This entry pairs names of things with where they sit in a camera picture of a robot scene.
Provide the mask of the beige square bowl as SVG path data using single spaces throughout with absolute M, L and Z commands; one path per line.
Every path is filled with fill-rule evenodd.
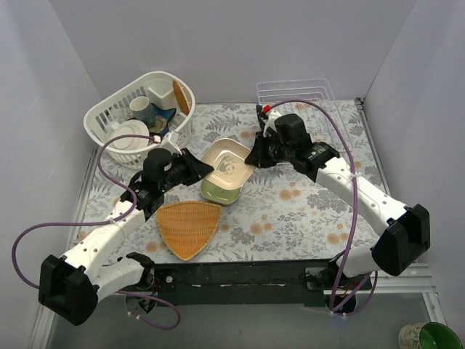
M 256 169 L 245 163 L 250 152 L 249 148 L 233 139 L 217 140 L 201 159 L 214 168 L 205 180 L 225 190 L 241 188 Z

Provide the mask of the green square bowl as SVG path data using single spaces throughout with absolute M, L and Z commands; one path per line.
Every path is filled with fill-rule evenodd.
M 229 206 L 235 203 L 238 200 L 241 191 L 242 188 L 226 190 L 209 182 L 208 180 L 203 180 L 200 186 L 202 197 L 214 204 L 222 206 Z

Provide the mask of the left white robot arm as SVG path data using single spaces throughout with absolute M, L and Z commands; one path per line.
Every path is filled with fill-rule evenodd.
M 214 168 L 197 159 L 188 149 L 173 154 L 163 148 L 149 152 L 142 170 L 108 215 L 109 222 L 94 229 L 61 257 L 48 256 L 41 264 L 39 302 L 71 324 L 83 324 L 97 304 L 128 286 L 140 291 L 154 283 L 154 262 L 132 252 L 111 266 L 105 262 L 136 229 L 164 203 L 167 191 L 192 185 Z

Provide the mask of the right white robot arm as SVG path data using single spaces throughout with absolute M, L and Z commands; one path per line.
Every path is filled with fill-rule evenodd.
M 398 276 L 430 248 L 429 212 L 424 206 L 407 206 L 353 174 L 337 150 L 311 140 L 295 113 L 260 112 L 257 118 L 261 129 L 247 164 L 266 169 L 289 163 L 349 204 L 379 237 L 372 247 L 357 247 L 347 258 L 333 260 L 328 278 L 334 287 L 345 289 L 355 276 L 378 270 Z

